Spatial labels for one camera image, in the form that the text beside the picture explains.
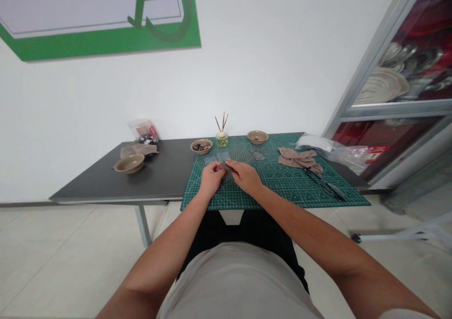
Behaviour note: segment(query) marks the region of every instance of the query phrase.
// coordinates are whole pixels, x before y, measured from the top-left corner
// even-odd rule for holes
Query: hand
[[[220,166],[220,162],[214,161],[202,170],[201,186],[198,194],[209,198],[209,200],[213,198],[218,187],[220,187],[221,178],[227,173],[227,171]]]
[[[237,171],[237,173],[231,172],[235,183],[250,196],[264,187],[254,167],[234,160],[228,160],[226,164]]]

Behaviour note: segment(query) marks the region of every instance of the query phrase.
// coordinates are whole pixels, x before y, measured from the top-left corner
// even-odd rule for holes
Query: glass bottle
[[[227,133],[225,131],[218,132],[217,135],[215,136],[215,138],[217,139],[217,146],[219,146],[219,147],[228,146],[229,136],[227,135]]]

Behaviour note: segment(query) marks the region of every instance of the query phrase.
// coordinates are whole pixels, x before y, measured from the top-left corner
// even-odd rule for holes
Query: small card
[[[254,150],[254,151],[251,151],[251,153],[252,153],[254,159],[256,159],[256,160],[264,160],[265,159],[264,155],[262,154],[262,152],[260,150]]]
[[[219,162],[223,162],[223,161],[226,161],[228,159],[231,159],[231,157],[229,156],[228,152],[217,153],[217,158],[218,158]]]
[[[206,166],[214,161],[217,161],[217,158],[215,156],[208,156],[208,157],[204,158],[204,162],[206,163]]]

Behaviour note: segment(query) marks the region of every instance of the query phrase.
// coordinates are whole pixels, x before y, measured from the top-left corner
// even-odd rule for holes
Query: left hand
[[[221,163],[218,161],[211,162],[202,171],[201,186],[198,194],[212,199],[220,187],[221,178],[225,176],[227,171],[220,167]]]

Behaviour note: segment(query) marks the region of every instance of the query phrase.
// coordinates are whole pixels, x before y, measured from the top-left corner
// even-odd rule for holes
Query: green border
[[[169,48],[200,47],[196,4],[192,2],[192,18],[185,37],[180,41],[162,41],[147,28],[127,28],[59,34],[53,36],[14,39],[0,24],[0,37],[22,61],[37,61],[124,52],[139,52]],[[181,23],[157,25],[162,33],[178,30]]]

